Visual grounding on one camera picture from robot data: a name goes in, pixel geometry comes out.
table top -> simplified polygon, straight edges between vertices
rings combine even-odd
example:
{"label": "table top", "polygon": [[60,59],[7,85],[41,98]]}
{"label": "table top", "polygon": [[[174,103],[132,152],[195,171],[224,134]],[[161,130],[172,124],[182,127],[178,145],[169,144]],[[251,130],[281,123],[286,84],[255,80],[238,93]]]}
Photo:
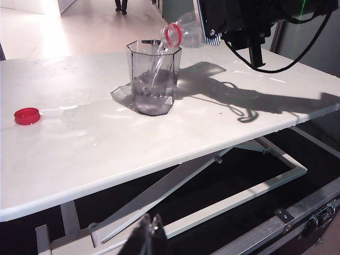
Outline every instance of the table top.
{"label": "table top", "polygon": [[[291,61],[263,58],[268,69]],[[128,83],[126,53],[1,62],[1,221],[340,109],[337,77],[303,64],[255,72],[224,45],[182,50],[167,115],[133,111]],[[24,107],[40,121],[15,124]]]}

dark floor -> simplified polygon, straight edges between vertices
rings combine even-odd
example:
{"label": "dark floor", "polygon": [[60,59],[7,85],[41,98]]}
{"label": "dark floor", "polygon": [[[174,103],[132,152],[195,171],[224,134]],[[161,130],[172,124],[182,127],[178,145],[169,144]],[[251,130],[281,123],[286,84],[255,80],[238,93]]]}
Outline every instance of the dark floor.
{"label": "dark floor", "polygon": [[[338,144],[323,134],[322,130],[313,126],[312,123],[303,124],[300,127],[338,149]],[[193,228],[171,239],[171,245],[176,254],[193,254],[192,251],[195,250],[197,250],[195,254],[210,254],[272,217],[276,208],[288,207],[312,193],[313,190],[340,176],[340,171],[338,171],[340,169],[339,160],[327,155],[316,146],[306,144],[293,131],[283,130],[271,134],[267,138],[305,165],[309,169],[309,175],[282,187],[289,189],[290,192],[281,192],[278,188],[267,195],[258,197],[256,201],[247,202],[200,225],[199,228]],[[289,141],[292,140],[298,143],[294,146],[294,149],[290,149],[292,145]],[[224,160],[221,165],[211,165],[149,213],[152,216],[155,213],[160,213],[164,224],[168,224],[244,188],[287,171],[286,166],[271,155],[262,156],[257,152],[233,149],[225,157],[228,160]],[[317,173],[321,166],[327,168],[328,171],[323,172],[322,178],[318,178]],[[165,169],[76,200],[75,204],[81,227],[85,228],[92,222],[104,220],[170,170],[170,168]],[[340,220],[334,223],[326,233],[329,236],[325,240],[325,243],[328,240],[326,248],[322,248],[324,245],[321,244],[306,254],[338,254],[337,251],[340,250],[339,222]],[[48,225],[52,240],[64,235],[59,207],[1,223],[0,254],[37,254],[35,227],[43,224]],[[200,241],[203,233],[209,237]]]}

person's legs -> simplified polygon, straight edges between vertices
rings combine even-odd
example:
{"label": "person's legs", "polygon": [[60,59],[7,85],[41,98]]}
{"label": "person's legs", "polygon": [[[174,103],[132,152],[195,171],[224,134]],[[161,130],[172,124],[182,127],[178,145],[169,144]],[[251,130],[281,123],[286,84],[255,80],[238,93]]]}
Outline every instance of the person's legs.
{"label": "person's legs", "polygon": [[128,0],[122,0],[122,14],[123,15],[127,14],[127,12],[126,12],[127,6],[128,6]]}
{"label": "person's legs", "polygon": [[116,12],[120,12],[122,10],[122,6],[121,6],[121,0],[115,0],[116,2]]}

clear plastic cup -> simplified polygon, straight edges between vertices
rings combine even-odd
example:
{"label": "clear plastic cup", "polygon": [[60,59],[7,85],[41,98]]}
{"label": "clear plastic cup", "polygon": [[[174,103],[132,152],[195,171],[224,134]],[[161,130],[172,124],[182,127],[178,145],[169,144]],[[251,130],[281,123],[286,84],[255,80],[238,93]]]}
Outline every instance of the clear plastic cup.
{"label": "clear plastic cup", "polygon": [[160,40],[138,40],[127,45],[132,100],[143,114],[167,114],[174,104],[181,48],[164,51]]}

plastic bottle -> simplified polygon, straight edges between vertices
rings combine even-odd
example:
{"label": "plastic bottle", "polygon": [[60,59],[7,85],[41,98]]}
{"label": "plastic bottle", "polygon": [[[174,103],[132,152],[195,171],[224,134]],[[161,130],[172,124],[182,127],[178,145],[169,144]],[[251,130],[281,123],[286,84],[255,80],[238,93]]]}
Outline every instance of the plastic bottle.
{"label": "plastic bottle", "polygon": [[202,27],[196,22],[194,12],[185,13],[175,23],[165,26],[160,32],[160,38],[166,48],[199,48],[205,44]]}

